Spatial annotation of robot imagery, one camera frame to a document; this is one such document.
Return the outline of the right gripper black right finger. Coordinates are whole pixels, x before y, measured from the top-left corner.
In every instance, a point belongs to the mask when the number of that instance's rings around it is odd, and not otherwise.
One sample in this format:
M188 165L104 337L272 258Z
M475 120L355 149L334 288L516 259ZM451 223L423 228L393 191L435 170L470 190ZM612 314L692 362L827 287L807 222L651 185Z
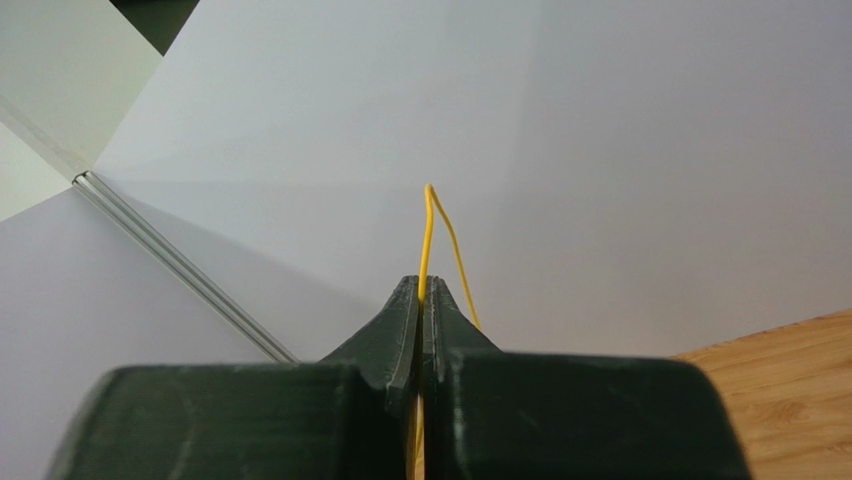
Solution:
M461 313L446 282L437 276L427 281L421 333L425 477L451 479L456 466L453 362L462 353L498 347Z

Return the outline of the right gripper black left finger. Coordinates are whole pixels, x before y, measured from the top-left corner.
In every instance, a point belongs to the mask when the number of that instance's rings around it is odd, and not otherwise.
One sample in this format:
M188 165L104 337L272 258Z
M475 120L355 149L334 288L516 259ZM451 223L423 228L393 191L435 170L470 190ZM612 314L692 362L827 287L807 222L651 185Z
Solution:
M375 317L320 362L355 370L342 444L346 479L406 479L419 340L418 277L403 277Z

